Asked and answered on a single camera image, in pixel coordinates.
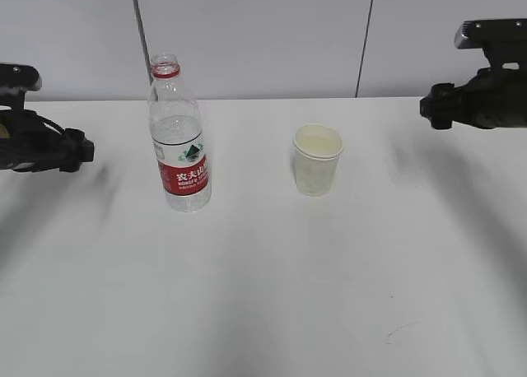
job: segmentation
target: red label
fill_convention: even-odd
[[[197,193],[208,182],[207,158],[204,156],[197,165],[190,167],[172,167],[157,162],[161,172],[163,186],[168,193],[177,196],[186,196]]]

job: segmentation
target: green logo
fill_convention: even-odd
[[[183,153],[178,156],[178,161],[188,161],[193,163],[198,160],[202,150],[203,144],[201,142],[198,143],[197,147],[194,144],[191,144],[187,151],[183,151]]]

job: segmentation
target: white wall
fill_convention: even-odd
[[[147,95],[131,0],[0,0],[0,61],[35,66],[28,100],[117,100]]]
[[[457,50],[463,21],[527,17],[525,0],[374,0],[359,96],[425,95],[439,82],[465,83],[488,62]]]
[[[351,97],[370,0],[139,0],[202,98]]]
[[[354,96],[370,0],[139,0],[150,53],[176,53],[201,98]],[[359,96],[425,95],[487,61],[462,21],[522,17],[525,0],[375,0]],[[144,99],[132,0],[0,0],[0,61],[42,74],[29,100]]]

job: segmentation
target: bottle label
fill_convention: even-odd
[[[183,144],[153,141],[166,192],[176,196],[187,196],[207,186],[207,157],[203,149],[201,133]]]

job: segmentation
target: bottle neck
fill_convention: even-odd
[[[157,79],[169,79],[180,74],[180,65],[173,54],[157,54],[151,60],[152,75]]]

